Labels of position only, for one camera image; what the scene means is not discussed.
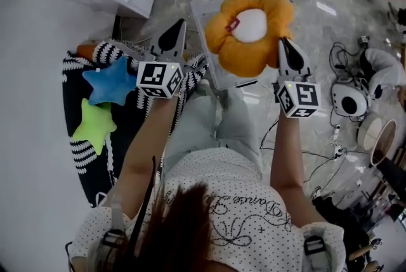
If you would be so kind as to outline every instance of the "marble floor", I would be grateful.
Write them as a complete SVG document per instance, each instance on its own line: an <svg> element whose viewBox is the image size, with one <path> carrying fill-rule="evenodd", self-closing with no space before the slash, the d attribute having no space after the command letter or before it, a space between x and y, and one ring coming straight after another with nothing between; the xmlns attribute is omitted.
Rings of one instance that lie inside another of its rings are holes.
<svg viewBox="0 0 406 272"><path fill-rule="evenodd" d="M125 19L122 22L122 37L125 40L140 41L150 37L154 30L162 23L183 17L188 23L187 53L203 51L199 35L196 33L196 24L193 19L191 0L155 0L150 19ZM315 67L317 81L322 84L323 109L317 116L301 121L302 149L309 152L331 157L334 151L328 139L332 136L333 128L329 124L331 110L330 84L335 75L329 67L329 50L334 41L343 42L346 47L354 51L358 48L357 37L370 36L370 45L385 49L396 56L396 50L384 43L386 39L392 43L399 42L401 37L388 21L385 5L387 1L373 0L292 0L295 4L295 19L291 25L294 40L310 56ZM325 4L330 12L317 7L317 3ZM266 69L259 78L263 84L255 84L242 88L252 118L256 122L258 138L261 139L274 120L278 117L278 105L274 96L264 87L271 86L276 81L277 71ZM396 146L403 140L405 134L406 115L397 102L396 90L390 87L384 89L379 102L375 102L372 109L385 119L396 119L397 131L395 142L390 155ZM362 152L356 144L357 125L348 119L333 116L333 123L341 124L339 142L349 151ZM275 141L274 128L267 136L264 147L273 148ZM269 166L273 155L272 150L263 150L264 163ZM311 172L325 159L304 154L306 179ZM377 183L376 170L369 169L369 156L362 153L349 153L343 161L330 161L321 167L307 182L306 192L310 194L316 186L325 186L339 169L324 192L336 190L334 200L339 202L343 195L354 191L351 198L344 198L340 206L348 205L357 198L362 190L371 191Z"/></svg>

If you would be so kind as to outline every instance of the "flower plush toy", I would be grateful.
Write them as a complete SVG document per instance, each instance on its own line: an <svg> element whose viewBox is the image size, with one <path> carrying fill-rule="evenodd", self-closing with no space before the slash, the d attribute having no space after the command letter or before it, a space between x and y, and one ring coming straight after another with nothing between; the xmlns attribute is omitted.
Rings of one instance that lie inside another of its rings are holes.
<svg viewBox="0 0 406 272"><path fill-rule="evenodd" d="M290 0L224 0L206 26L209 50L220 65L239 77L255 77L266 65L278 67L278 42L292 39Z"/></svg>

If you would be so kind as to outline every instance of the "person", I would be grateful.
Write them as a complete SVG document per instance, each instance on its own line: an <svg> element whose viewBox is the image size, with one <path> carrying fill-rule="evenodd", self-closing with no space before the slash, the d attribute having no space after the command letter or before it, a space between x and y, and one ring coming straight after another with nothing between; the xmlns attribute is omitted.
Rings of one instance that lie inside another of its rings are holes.
<svg viewBox="0 0 406 272"><path fill-rule="evenodd" d="M201 81L168 141L176 98L155 99L118 181L73 241L74 271L342 270L342 228L326 223L303 193L298 119L281 111L265 185L238 92L216 95Z"/></svg>

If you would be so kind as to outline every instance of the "star plush toy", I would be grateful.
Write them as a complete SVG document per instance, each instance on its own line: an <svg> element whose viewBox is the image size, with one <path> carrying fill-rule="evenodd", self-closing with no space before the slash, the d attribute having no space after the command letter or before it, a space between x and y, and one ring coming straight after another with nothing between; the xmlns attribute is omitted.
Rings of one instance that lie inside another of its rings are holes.
<svg viewBox="0 0 406 272"><path fill-rule="evenodd" d="M89 105L87 99L82 99L82 122L77 127L73 140L88 140L100 155L103 149L104 141L108 133L117 129L113 122L111 103L104 103L99 106Z"/></svg>
<svg viewBox="0 0 406 272"><path fill-rule="evenodd" d="M93 92L89 97L89 104L116 103L123 106L129 92L135 89L137 77L127 72L127 57L122 56L111 66L100 71L83 72Z"/></svg>

